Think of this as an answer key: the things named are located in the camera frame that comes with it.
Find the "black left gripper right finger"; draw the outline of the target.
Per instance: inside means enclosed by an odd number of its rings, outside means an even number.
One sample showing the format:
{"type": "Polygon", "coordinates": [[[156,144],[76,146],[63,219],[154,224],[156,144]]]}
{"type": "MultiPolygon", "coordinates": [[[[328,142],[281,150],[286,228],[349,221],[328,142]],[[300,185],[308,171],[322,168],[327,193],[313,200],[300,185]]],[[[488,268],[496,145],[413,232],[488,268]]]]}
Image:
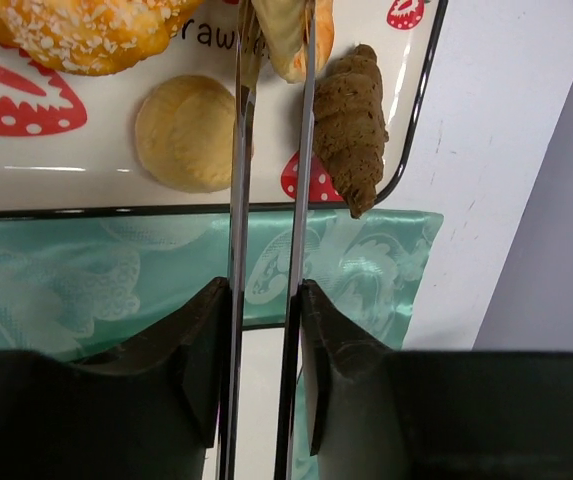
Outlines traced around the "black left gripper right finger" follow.
{"type": "Polygon", "coordinates": [[[573,479],[573,353],[395,350],[313,281],[309,449],[323,479],[573,479]]]}

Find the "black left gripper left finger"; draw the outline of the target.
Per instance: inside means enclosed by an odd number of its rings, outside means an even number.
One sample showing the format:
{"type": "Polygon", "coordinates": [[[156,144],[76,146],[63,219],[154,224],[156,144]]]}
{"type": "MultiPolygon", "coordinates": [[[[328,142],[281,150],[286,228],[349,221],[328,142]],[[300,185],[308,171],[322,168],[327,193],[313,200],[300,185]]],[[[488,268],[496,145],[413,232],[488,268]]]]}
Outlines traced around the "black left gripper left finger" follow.
{"type": "Polygon", "coordinates": [[[0,479],[198,479],[215,439],[229,287],[74,362],[0,350],[0,479]]]}

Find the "metal bread tongs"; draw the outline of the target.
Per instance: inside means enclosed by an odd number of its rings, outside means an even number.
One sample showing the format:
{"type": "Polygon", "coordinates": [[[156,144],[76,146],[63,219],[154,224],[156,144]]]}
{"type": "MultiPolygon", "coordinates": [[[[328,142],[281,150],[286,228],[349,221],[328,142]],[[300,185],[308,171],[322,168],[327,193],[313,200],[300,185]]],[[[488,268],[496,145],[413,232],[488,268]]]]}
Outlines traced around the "metal bread tongs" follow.
{"type": "MultiPolygon", "coordinates": [[[[277,420],[274,478],[292,475],[295,392],[298,375],[298,348],[302,315],[304,250],[309,205],[314,127],[314,90],[316,73],[316,4],[305,4],[307,21],[304,41],[306,76],[303,87],[303,113],[300,131],[298,177],[294,205],[288,301],[284,321],[281,380],[277,420]]],[[[230,195],[230,234],[228,281],[231,299],[229,349],[222,376],[219,408],[217,476],[235,476],[239,393],[241,385],[242,330],[244,323],[250,176],[253,154],[254,114],[257,81],[261,67],[264,38],[251,2],[238,5],[235,72],[235,124],[230,195]]]]}

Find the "golden croissant bread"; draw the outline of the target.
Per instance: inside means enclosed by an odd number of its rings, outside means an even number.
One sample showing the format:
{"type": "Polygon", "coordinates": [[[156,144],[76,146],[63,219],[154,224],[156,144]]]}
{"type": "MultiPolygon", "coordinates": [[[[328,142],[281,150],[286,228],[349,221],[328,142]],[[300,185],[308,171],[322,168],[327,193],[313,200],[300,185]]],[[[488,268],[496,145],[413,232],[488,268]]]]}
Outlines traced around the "golden croissant bread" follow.
{"type": "MultiPolygon", "coordinates": [[[[252,0],[273,69],[289,84],[302,83],[307,73],[311,9],[306,1],[252,0]]],[[[333,0],[315,2],[315,73],[326,65],[334,44],[333,0]]]]}

